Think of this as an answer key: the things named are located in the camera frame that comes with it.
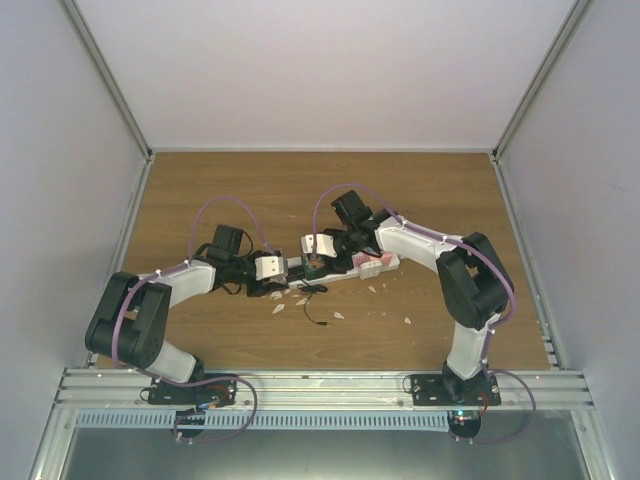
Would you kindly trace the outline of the white power strip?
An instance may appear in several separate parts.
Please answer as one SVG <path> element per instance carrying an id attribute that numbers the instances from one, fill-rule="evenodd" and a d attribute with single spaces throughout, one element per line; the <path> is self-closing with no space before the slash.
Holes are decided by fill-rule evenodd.
<path id="1" fill-rule="evenodd" d="M 395 262 L 393 262 L 390 266 L 388 267 L 383 267 L 382 271 L 379 275 L 381 275 L 382 273 L 386 273 L 386 272 L 391 272 L 394 270 L 397 270 L 400 267 L 400 257 L 395 254 L 397 256 L 397 260 Z M 286 264 L 288 267 L 288 273 L 289 271 L 295 267 L 295 266 L 299 266 L 302 265 L 302 259 L 301 257 L 292 257 L 292 258 L 288 258 L 286 260 Z M 347 279 L 353 279 L 353 278 L 359 278 L 359 268 L 353 268 L 351 270 L 349 270 L 347 273 L 331 273 L 328 270 L 328 274 L 322 279 L 322 283 L 323 284 L 327 284 L 327 283 L 331 283 L 331 282 L 336 282 L 336 281 L 341 281 L 341 280 L 347 280 Z"/>

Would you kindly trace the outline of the black plug with cable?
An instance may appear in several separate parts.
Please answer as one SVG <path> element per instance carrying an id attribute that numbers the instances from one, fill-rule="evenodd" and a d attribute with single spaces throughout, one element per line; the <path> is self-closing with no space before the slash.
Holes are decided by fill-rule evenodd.
<path id="1" fill-rule="evenodd" d="M 293 267 L 287 275 L 289 285 L 294 285 L 303 298 L 302 308 L 305 317 L 311 323 L 322 327 L 327 327 L 330 323 L 313 319 L 309 315 L 308 307 L 315 296 L 328 292 L 328 288 L 322 283 L 325 276 L 323 270 L 305 270 L 302 265 Z"/>

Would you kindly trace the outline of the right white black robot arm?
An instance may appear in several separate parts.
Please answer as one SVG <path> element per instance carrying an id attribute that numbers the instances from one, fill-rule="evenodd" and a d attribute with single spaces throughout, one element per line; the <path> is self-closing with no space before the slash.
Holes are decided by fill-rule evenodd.
<path id="1" fill-rule="evenodd" d="M 453 318 L 451 350 L 443 364 L 444 396 L 464 405 L 488 376 L 488 350 L 495 329 L 516 311 L 514 286 L 485 235 L 450 235 L 420 226 L 386 201 L 377 213 L 367 207 L 356 184 L 331 203 L 342 230 L 317 227 L 312 216 L 310 254 L 339 258 L 359 251 L 392 253 L 437 274 L 446 309 Z"/>

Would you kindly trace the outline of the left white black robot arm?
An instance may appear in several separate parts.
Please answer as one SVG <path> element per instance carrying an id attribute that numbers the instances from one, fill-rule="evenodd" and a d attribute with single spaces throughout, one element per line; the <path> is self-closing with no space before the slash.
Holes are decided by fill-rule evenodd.
<path id="1" fill-rule="evenodd" d="M 166 339 L 170 309 L 197 296 L 222 290 L 261 297 L 287 287 L 287 260 L 279 251 L 251 248 L 249 235 L 228 225 L 212 241 L 177 266 L 150 274 L 114 273 L 107 282 L 85 333 L 85 347 L 119 366 L 133 367 L 171 384 L 185 404 L 203 398 L 206 380 L 198 358 Z"/>

